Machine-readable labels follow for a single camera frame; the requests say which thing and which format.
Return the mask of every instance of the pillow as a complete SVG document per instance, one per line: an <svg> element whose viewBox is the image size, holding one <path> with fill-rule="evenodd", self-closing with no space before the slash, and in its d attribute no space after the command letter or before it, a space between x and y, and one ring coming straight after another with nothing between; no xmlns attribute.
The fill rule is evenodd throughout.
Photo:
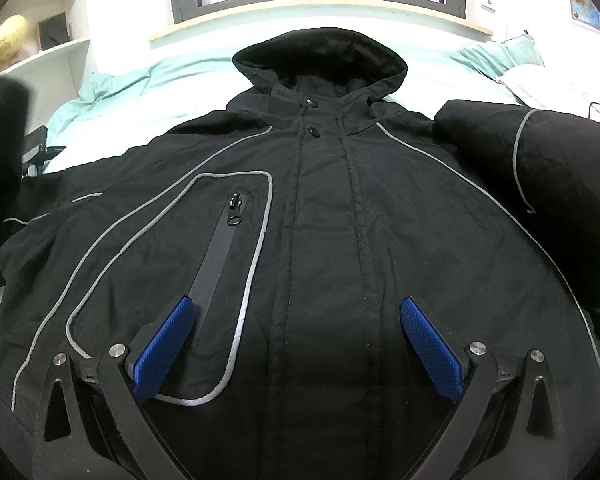
<svg viewBox="0 0 600 480"><path fill-rule="evenodd" d="M497 81L525 105L539 110L553 110L588 118L590 103L600 102L600 98L593 98L564 76L563 72L544 66L515 66L497 78ZM592 106L590 118L600 123L599 105Z"/></svg>
<svg viewBox="0 0 600 480"><path fill-rule="evenodd" d="M510 68L522 64L544 66L536 42L528 35L503 41L487 41L447 53L450 59L494 81Z"/></svg>

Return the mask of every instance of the zipper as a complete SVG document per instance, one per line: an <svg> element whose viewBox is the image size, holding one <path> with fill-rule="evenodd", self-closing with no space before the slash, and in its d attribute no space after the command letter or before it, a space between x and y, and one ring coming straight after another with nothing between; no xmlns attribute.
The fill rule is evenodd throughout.
<svg viewBox="0 0 600 480"><path fill-rule="evenodd" d="M196 340L198 333L202 330L206 313L216 292L236 229L242 222L248 201L249 195L246 194L233 193L229 197L224 206L224 211L220 215L211 241L206 248L205 257L187 293L187 296L191 298L194 304L194 313L196 316L193 341Z"/></svg>

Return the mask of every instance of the jacket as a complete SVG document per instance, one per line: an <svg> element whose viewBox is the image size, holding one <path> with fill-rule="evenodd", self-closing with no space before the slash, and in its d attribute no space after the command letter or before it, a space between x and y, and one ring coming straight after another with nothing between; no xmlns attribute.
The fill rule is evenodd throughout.
<svg viewBox="0 0 600 480"><path fill-rule="evenodd" d="M145 407L196 478L401 478L452 409L402 333L412 295L467 342L544 352L575 475L600 443L600 125L460 101L431 121L383 100L407 65L350 30L234 64L253 88L226 111L21 182L0 245L8 456L30 474L55 354L80 369L204 271L208 308Z"/></svg>

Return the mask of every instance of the zipper slider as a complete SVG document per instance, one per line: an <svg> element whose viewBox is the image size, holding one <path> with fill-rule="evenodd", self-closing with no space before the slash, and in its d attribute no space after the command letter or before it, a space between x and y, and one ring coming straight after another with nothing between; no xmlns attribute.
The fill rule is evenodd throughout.
<svg viewBox="0 0 600 480"><path fill-rule="evenodd" d="M240 195L237 193L232 194L229 199L229 212L226 219L226 222L229 225L234 226L242 222L242 212L240 211L241 205L242 200L240 200Z"/></svg>

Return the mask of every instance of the green pillow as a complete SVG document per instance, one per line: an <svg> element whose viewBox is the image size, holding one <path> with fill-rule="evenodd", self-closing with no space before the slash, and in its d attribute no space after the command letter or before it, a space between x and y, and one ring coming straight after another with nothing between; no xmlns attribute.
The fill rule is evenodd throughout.
<svg viewBox="0 0 600 480"><path fill-rule="evenodd" d="M536 49L536 42L528 34L502 43L497 41L478 43L461 50L447 52L446 56L494 81L509 68L517 65L544 66L542 57Z"/></svg>

